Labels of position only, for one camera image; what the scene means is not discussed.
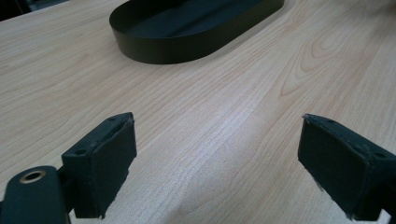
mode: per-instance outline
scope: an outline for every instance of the black plastic part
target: black plastic part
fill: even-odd
[[[298,157],[349,218],[377,220],[395,197],[396,156],[334,120],[304,116]]]
[[[58,170],[58,177],[61,181],[62,192],[64,193],[64,207],[66,212],[70,213],[78,201],[77,184],[73,178],[66,176],[64,167]]]
[[[220,49],[282,8],[284,0],[131,0],[110,25],[126,56],[184,63]]]
[[[56,169],[39,166],[12,177],[7,184],[0,223],[69,223]]]
[[[62,172],[76,183],[76,217],[105,217],[135,157],[132,113],[103,121],[62,155]]]

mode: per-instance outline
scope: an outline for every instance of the black oval tray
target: black oval tray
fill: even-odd
[[[283,6],[284,0],[131,0],[110,15],[126,56],[184,63],[220,49]]]

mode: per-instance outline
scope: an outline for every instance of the oval tray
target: oval tray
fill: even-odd
[[[110,25],[123,54],[142,63],[205,57],[283,6],[284,0],[132,0]]]

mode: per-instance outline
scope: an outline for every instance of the table surface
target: table surface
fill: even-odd
[[[108,18],[122,2],[0,22],[1,195],[131,111],[138,156],[100,223],[351,222],[297,160],[302,115],[396,153],[396,1],[286,0],[217,52],[171,65],[121,54]]]

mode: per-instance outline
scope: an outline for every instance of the wood grain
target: wood grain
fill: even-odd
[[[132,111],[138,157],[101,223],[351,223],[297,161],[301,116],[396,153],[394,0],[286,0],[214,54],[172,65],[120,53],[108,17],[121,3],[0,22],[1,195]]]

